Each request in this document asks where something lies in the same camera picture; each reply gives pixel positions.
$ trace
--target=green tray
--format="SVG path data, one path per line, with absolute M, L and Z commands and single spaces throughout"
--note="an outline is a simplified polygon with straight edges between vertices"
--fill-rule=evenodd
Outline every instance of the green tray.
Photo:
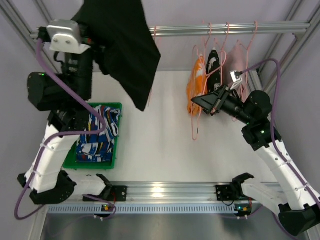
M 121 114 L 119 116 L 119 120 L 117 123 L 117 126 L 120 131 L 120 120 L 122 117 L 122 104 L 120 102 L 98 102 L 98 103 L 89 103 L 89 105 L 93 108 L 99 105 L 105 105 L 111 108 L 120 109 Z M 112 155 L 111 161 L 87 163 L 87 162 L 76 161 L 77 143 L 75 142 L 64 160 L 63 167 L 65 169 L 113 169 L 115 167 L 115 162 L 116 162 L 117 144 L 118 144 L 118 136 L 114 139 L 113 155 Z

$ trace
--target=cloth pile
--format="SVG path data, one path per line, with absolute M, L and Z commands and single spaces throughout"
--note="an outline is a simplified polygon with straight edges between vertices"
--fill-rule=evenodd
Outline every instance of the cloth pile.
M 121 110 L 104 105 L 95 107 L 103 116 L 106 129 L 100 134 L 81 135 L 76 145 L 76 161 L 78 163 L 110 162 L 113 158 L 115 138 L 119 134 L 117 126 Z M 86 131 L 102 128 L 101 122 L 91 113 Z

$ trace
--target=cable tie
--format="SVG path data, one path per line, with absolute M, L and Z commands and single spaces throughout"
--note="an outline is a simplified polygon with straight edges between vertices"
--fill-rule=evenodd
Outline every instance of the cable tie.
M 43 174 L 41 174 L 40 172 L 35 170 L 35 166 L 34 165 L 32 165 L 32 173 L 34 173 L 35 175 L 38 175 L 40 178 L 43 176 Z
M 55 148 L 52 146 L 52 147 L 49 147 L 48 145 L 45 145 L 44 141 L 40 144 L 40 147 L 41 148 L 45 148 L 49 151 L 52 151 L 52 152 L 55 152 Z
M 283 167 L 283 166 L 286 166 L 286 165 L 290 164 L 292 161 L 293 161 L 292 159 L 289 159 L 288 161 L 283 161 L 282 164 L 280 164 L 278 167 L 272 169 L 271 171 L 276 170 L 276 169 L 279 169 L 279 168 L 281 168 L 281 167 Z
M 301 189 L 305 189 L 307 187 L 311 187 L 310 184 L 307 182 L 305 185 L 301 186 L 301 187 L 296 187 L 296 191 L 299 191 Z

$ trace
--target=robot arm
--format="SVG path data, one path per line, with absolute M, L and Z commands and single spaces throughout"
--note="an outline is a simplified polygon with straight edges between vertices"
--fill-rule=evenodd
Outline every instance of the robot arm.
M 217 91 L 195 97 L 192 101 L 207 114 L 223 111 L 243 122 L 246 125 L 242 129 L 244 139 L 264 160 L 284 192 L 276 192 L 257 182 L 249 173 L 244 173 L 235 177 L 229 185 L 216 187 L 218 200 L 253 198 L 277 215 L 282 226 L 294 236 L 320 223 L 320 209 L 315 201 L 315 198 L 319 200 L 320 194 L 309 186 L 298 170 L 276 129 L 275 143 L 282 155 L 286 156 L 287 162 L 272 144 L 271 124 L 268 120 L 272 105 L 265 92 L 253 91 L 242 102 L 233 90 L 223 85 Z
M 39 37 L 44 42 L 51 43 L 51 50 L 65 54 L 62 73 L 56 75 L 83 100 L 89 100 L 92 94 L 94 51 L 99 48 L 88 36 L 88 28 L 74 21 L 56 20 L 47 28 L 41 27 Z M 29 182 L 32 189 L 31 200 L 36 205 L 59 204 L 72 195 L 92 195 L 106 200 L 112 186 L 103 175 L 83 175 L 70 179 L 68 174 L 61 170 L 64 160 L 80 135 L 55 137 L 45 144 L 49 137 L 58 133 L 83 131 L 88 125 L 89 112 L 46 73 L 31 73 L 27 86 L 29 101 L 39 111 L 51 111 L 44 140 L 36 157 L 41 157 L 36 170 L 37 160 L 28 172 L 18 176 L 23 187 Z

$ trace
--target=black cloth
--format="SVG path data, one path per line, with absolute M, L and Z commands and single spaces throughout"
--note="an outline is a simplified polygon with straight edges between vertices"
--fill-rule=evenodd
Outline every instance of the black cloth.
M 85 0 L 74 21 L 89 27 L 92 40 L 105 46 L 95 61 L 144 111 L 160 61 L 141 0 Z
M 220 67 L 220 59 L 218 52 L 213 48 L 209 54 L 208 61 L 206 63 L 206 74 L 209 74 Z M 221 71 L 220 69 L 213 73 L 207 81 L 208 93 L 212 93 L 220 88 L 221 84 Z

